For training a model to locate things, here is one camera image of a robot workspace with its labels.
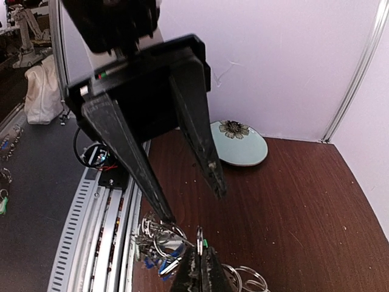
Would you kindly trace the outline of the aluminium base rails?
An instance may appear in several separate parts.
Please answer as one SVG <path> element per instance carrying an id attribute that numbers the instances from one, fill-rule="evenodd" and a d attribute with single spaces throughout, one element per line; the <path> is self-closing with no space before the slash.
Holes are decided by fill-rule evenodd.
<path id="1" fill-rule="evenodd" d="M 1 215 L 2 291 L 138 291 L 133 233 L 142 194 L 131 178 L 83 167 L 74 119 L 30 125 L 21 106 L 1 124 L 10 178 Z"/>

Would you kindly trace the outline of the teal plate with flower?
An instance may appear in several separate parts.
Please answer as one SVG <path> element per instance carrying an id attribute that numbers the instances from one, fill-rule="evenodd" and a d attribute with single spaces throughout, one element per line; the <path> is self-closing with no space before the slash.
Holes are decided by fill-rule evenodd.
<path id="1" fill-rule="evenodd" d="M 268 155 L 264 138 L 252 127 L 234 120 L 210 125 L 220 160 L 234 166 L 250 167 L 262 163 Z"/>

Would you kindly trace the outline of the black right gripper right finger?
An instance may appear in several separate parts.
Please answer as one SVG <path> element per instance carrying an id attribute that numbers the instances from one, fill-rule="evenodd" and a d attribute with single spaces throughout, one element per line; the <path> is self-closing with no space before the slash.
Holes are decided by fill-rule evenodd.
<path id="1" fill-rule="evenodd" d="M 201 284 L 203 292 L 228 292 L 233 291 L 224 272 L 221 262 L 213 247 L 203 250 L 200 261 Z"/>

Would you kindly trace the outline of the aluminium corner frame post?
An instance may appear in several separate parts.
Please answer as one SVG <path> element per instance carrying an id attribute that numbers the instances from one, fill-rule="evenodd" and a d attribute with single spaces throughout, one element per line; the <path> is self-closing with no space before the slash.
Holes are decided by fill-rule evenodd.
<path id="1" fill-rule="evenodd" d="M 352 74 L 351 80 L 339 103 L 339 106 L 331 118 L 322 138 L 321 143 L 328 144 L 337 132 L 341 122 L 345 118 L 352 102 L 354 101 L 362 82 L 368 72 L 370 64 L 375 56 L 377 47 L 382 38 L 386 23 L 388 21 L 388 0 L 379 1 L 372 28 L 363 47 L 361 56 Z"/>

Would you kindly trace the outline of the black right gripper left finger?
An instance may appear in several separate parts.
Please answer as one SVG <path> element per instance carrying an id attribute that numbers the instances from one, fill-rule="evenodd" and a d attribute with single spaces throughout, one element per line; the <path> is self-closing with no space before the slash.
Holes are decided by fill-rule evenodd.
<path id="1" fill-rule="evenodd" d="M 172 282 L 170 292 L 200 292 L 200 257 L 197 248 L 188 247 Z"/>

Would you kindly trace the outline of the grey disc keyring organizer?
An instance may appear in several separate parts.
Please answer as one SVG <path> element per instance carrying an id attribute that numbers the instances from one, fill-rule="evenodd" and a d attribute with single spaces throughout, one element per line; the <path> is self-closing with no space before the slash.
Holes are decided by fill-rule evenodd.
<path id="1" fill-rule="evenodd" d="M 200 226 L 196 230 L 196 242 L 191 243 L 182 228 L 157 221 L 152 212 L 142 218 L 133 233 L 133 239 L 136 260 L 143 262 L 148 269 L 156 268 L 157 275 L 163 280 L 174 280 L 188 247 L 197 248 L 200 261 L 206 248 L 203 246 L 205 237 Z M 254 269 L 242 265 L 233 267 L 222 262 L 221 265 L 233 291 L 269 291 L 264 277 Z"/>

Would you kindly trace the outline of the white cloth bag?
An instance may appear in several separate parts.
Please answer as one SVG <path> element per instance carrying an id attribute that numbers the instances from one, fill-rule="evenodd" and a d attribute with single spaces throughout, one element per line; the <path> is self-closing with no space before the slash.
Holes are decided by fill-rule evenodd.
<path id="1" fill-rule="evenodd" d="M 53 55 L 25 72 L 28 81 L 24 112 L 30 125 L 48 125 L 62 111 L 63 106 Z"/>

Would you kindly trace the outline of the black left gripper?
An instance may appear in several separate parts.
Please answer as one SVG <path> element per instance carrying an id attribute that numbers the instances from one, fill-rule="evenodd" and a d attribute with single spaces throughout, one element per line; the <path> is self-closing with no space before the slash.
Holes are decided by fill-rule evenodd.
<path id="1" fill-rule="evenodd" d="M 79 127 L 108 146 L 163 222 L 176 219 L 141 142 L 174 128 L 183 132 L 215 196 L 226 196 L 210 129 L 211 69 L 204 42 L 189 34 L 141 49 L 140 39 L 157 30 L 156 1 L 64 1 L 63 6 L 92 52 L 123 53 L 67 86 L 65 102 Z"/>

